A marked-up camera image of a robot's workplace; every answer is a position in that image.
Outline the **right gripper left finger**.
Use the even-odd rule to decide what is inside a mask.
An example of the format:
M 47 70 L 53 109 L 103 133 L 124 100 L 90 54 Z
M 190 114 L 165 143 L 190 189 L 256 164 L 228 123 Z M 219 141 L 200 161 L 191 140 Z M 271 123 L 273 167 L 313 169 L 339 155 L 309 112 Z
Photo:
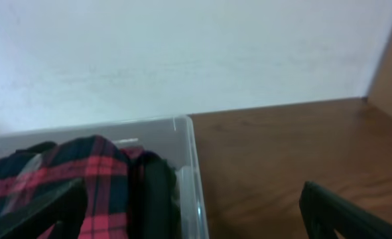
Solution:
M 0 218 L 0 239 L 77 238 L 84 222 L 88 194 L 83 179 L 74 179 Z

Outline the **red plaid shirt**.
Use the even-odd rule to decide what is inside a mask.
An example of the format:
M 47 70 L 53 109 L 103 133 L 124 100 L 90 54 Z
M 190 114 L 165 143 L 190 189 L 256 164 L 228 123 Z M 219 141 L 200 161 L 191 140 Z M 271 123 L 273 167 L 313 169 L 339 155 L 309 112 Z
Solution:
M 99 135 L 18 149 L 0 158 L 0 217 L 82 178 L 88 205 L 79 237 L 127 239 L 132 159 Z

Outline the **large black garment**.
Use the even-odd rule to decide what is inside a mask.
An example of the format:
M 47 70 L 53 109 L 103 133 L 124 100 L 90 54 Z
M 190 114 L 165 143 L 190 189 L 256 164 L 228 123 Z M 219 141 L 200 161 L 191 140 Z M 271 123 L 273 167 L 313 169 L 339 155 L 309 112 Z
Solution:
M 174 238 L 176 176 L 165 160 L 141 148 L 132 152 L 129 172 L 128 238 Z

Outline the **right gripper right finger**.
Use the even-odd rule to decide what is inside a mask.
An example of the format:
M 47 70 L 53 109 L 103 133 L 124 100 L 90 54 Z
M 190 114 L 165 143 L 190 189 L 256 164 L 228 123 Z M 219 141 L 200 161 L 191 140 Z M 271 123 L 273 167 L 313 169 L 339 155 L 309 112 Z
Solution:
M 299 208 L 310 239 L 392 239 L 392 224 L 312 181 L 304 183 Z

